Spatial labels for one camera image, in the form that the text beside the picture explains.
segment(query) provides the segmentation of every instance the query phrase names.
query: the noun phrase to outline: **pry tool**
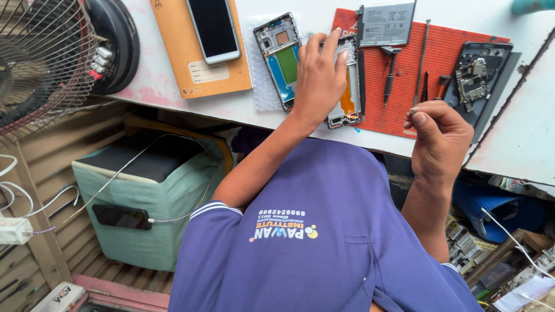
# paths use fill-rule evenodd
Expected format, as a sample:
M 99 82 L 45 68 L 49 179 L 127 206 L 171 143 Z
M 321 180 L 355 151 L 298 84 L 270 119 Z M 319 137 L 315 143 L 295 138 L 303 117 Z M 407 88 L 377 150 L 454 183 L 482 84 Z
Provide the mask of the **pry tool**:
M 418 79 L 416 79 L 416 91 L 415 97 L 412 99 L 412 107 L 418 102 L 418 89 L 420 89 L 420 78 L 422 77 L 422 67 L 424 66 L 424 55 L 426 54 L 426 44 L 428 42 L 428 32 L 430 31 L 431 21 L 431 19 L 426 20 L 426 33 L 424 34 L 424 44 L 422 44 L 422 54 L 420 55 L 420 66 L 418 68 Z
M 401 53 L 401 48 L 393 48 L 391 46 L 380 47 L 385 56 L 391 56 L 391 64 L 389 66 L 389 75 L 385 80 L 385 91 L 384 91 L 384 112 L 391 95 L 391 87 L 393 87 L 393 69 L 395 67 L 395 58 L 398 53 Z

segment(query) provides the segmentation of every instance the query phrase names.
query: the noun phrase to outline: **hand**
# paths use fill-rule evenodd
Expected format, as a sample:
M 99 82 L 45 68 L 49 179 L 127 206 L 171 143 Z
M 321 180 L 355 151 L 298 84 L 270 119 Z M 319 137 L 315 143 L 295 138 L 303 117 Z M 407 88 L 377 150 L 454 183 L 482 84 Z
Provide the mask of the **hand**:
M 404 128 L 418 133 L 412 151 L 415 182 L 448 192 L 461 170 L 474 129 L 442 100 L 423 102 L 405 116 Z
M 340 35 L 340 28 L 329 36 L 317 33 L 299 49 L 295 105 L 288 118 L 307 126 L 310 133 L 326 119 L 347 88 L 347 51 L 339 55 L 334 66 Z M 320 42 L 324 39 L 326 42 L 320 53 Z

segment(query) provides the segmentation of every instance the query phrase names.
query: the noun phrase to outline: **white cable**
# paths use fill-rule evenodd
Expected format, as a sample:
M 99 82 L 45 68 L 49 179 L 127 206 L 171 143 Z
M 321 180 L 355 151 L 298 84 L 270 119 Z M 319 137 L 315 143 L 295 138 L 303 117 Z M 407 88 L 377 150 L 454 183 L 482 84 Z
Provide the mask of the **white cable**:
M 523 247 L 519 242 L 517 242 L 516 239 L 514 239 L 513 235 L 511 235 L 511 234 L 503 227 L 503 225 L 500 225 L 499 222 L 497 222 L 497 220 L 496 220 L 492 215 L 490 215 L 489 212 L 487 212 L 487 210 L 485 210 L 484 208 L 482 208 L 482 211 L 485 212 L 485 213 L 493 220 L 493 222 L 497 223 L 497 225 L 499 225 L 499 227 L 500 227 L 501 229 L 503 229 L 503 231 L 505 231 L 505 233 L 507 233 L 507 235 L 509 235 L 509 237 L 517 244 L 518 249 L 519 249 L 520 251 L 522 251 L 522 253 L 526 256 L 526 258 L 528 258 L 528 261 L 530 261 L 530 263 L 534 266 L 534 268 L 536 268 L 538 271 L 540 271 L 541 273 L 545 274 L 546 276 L 550 277 L 551 279 L 555 280 L 555 277 L 551 276 L 551 274 L 547 273 L 546 271 L 540 269 L 539 266 L 538 266 L 536 263 L 534 263 L 534 261 L 532 260 L 532 258 L 530 258 L 530 256 L 528 255 L 528 253 L 526 253 L 524 247 Z
M 31 205 L 31 208 L 29 209 L 29 213 L 33 212 L 33 199 L 31 198 L 31 196 L 29 195 L 29 193 L 27 193 L 23 188 L 21 188 L 19 185 L 13 184 L 11 182 L 8 181 L 4 181 L 4 182 L 0 182 L 0 184 L 8 184 L 11 185 L 13 187 L 15 187 L 16 189 L 18 189 L 19 191 L 21 191 L 21 193 L 23 193 L 25 196 L 27 196 L 27 198 L 29 199 L 29 204 Z
M 39 210 L 31 213 L 29 212 L 28 214 L 24 215 L 23 218 L 27 218 L 32 216 L 33 214 L 37 214 L 41 211 L 43 211 L 46 207 L 48 207 L 50 204 L 52 204 L 60 195 L 62 195 L 62 193 L 64 193 L 65 191 L 67 191 L 70 188 L 75 188 L 77 190 L 77 196 L 75 197 L 75 201 L 73 202 L 73 205 L 77 205 L 77 200 L 79 199 L 79 188 L 76 187 L 75 185 L 72 185 L 70 187 L 66 187 L 65 189 L 63 189 L 63 191 L 61 191 L 60 193 L 58 193 L 58 195 L 56 195 L 56 197 L 54 197 L 54 199 L 52 199 L 48 204 L 44 205 L 42 208 L 40 208 Z
M 526 299 L 530 299 L 530 300 L 532 300 L 532 301 L 535 301 L 535 302 L 537 302 L 537 303 L 539 303 L 539 304 L 541 304 L 541 305 L 543 305 L 543 306 L 546 306 L 546 307 L 550 308 L 551 310 L 555 311 L 554 308 L 552 308 L 552 307 L 548 306 L 547 304 L 545 304 L 545 303 L 543 303 L 543 302 L 541 302 L 541 301 L 538 301 L 538 300 L 536 300 L 536 299 L 534 299 L 534 298 L 532 298 L 532 297 L 530 297 L 530 296 L 528 296 L 528 295 L 525 295 L 525 294 L 523 294 L 523 293 L 518 293 L 518 294 L 521 295 L 521 296 L 523 296 L 523 297 L 526 298 Z
M 7 166 L 4 170 L 0 171 L 0 177 L 1 177 L 1 176 L 5 175 L 6 173 L 8 173 L 8 171 L 12 170 L 13 167 L 15 167 L 17 165 L 17 158 L 15 158 L 14 156 L 11 156 L 11 155 L 4 155 L 4 154 L 0 154 L 0 157 L 13 159 L 13 162 L 9 166 Z
M 9 204 L 7 204 L 4 208 L 0 208 L 0 212 L 1 212 L 2 210 L 10 207 L 13 204 L 13 201 L 16 199 L 16 196 L 13 194 L 12 190 L 9 187 L 4 186 L 3 184 L 0 184 L 0 187 L 6 189 L 8 193 L 12 196 L 12 201 L 9 202 Z

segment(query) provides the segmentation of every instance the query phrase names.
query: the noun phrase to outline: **white table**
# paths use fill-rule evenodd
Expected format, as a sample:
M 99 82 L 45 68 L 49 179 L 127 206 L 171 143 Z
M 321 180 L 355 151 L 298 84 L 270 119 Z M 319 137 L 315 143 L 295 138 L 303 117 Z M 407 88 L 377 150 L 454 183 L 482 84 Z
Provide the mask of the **white table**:
M 283 111 L 262 112 L 256 110 L 252 90 L 190 100 L 181 99 L 158 25 L 154 18 L 150 0 L 122 1 L 129 9 L 137 25 L 141 54 L 139 69 L 134 80 L 125 90 L 113 95 L 113 98 L 272 129 L 275 129 L 285 118 Z M 307 34 L 309 33 L 330 31 L 337 7 L 357 9 L 361 4 L 380 2 L 383 1 L 236 0 L 239 19 L 243 28 L 243 36 L 251 35 L 246 32 L 246 23 L 253 17 L 279 16 L 280 14 L 291 12 L 297 21 L 300 35 L 304 41 L 306 41 Z M 530 64 L 545 38 L 555 26 L 555 12 L 538 12 L 515 17 L 510 12 L 511 3 L 512 0 L 418 0 L 414 21 L 423 23 L 427 19 L 432 19 L 432 24 L 434 25 L 510 38 L 515 46 L 514 51 L 523 53 L 520 59 L 521 64 Z M 493 112 L 494 115 L 497 114 L 505 103 L 520 77 L 521 75 L 515 70 Z M 555 122 L 552 120 L 549 120 L 549 122 L 553 125 L 552 129 L 555 131 Z M 323 124 L 312 136 L 347 142 L 404 157 L 411 156 L 414 145 L 413 139 L 368 130 L 360 130 L 358 132 L 353 127 L 329 131 Z M 503 148 L 503 146 L 495 147 L 495 149 L 501 150 Z M 488 169 L 488 171 L 496 174 L 498 172 L 507 172 L 497 168 Z M 523 179 L 527 178 L 527 173 L 522 175 L 505 175 Z
M 555 185 L 555 40 L 467 163 L 507 177 Z

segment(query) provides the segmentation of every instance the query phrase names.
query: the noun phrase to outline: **red perforated mat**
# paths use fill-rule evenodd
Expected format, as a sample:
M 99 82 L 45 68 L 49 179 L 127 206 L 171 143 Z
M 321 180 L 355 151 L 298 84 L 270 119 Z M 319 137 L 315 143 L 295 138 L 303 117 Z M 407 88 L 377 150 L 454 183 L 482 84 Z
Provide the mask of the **red perforated mat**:
M 354 14 L 354 11 L 351 11 L 352 15 L 346 18 L 345 13 L 348 10 L 339 10 L 341 10 L 341 17 L 338 20 L 338 12 L 336 12 L 336 19 L 333 23 L 334 29 L 335 27 L 341 27 L 352 31 L 353 29 L 349 25 L 353 24 L 352 19 L 356 19 L 357 15 Z M 403 124 L 405 114 L 412 107 L 412 99 L 415 95 L 425 31 L 426 24 L 413 22 L 408 44 L 399 46 L 402 51 L 397 55 L 395 62 L 393 88 L 385 112 L 384 89 L 385 80 L 387 74 L 389 74 L 391 57 L 385 57 L 379 47 L 362 48 L 364 50 L 366 111 L 364 121 L 354 125 L 354 127 L 408 138 L 416 136 L 413 129 L 405 130 Z M 422 68 L 420 90 L 418 91 L 418 102 L 420 102 L 424 85 L 424 73 L 426 71 L 430 72 L 428 99 L 432 100 L 439 88 L 439 76 L 451 75 L 461 47 L 467 41 L 508 43 L 509 39 L 431 25 Z

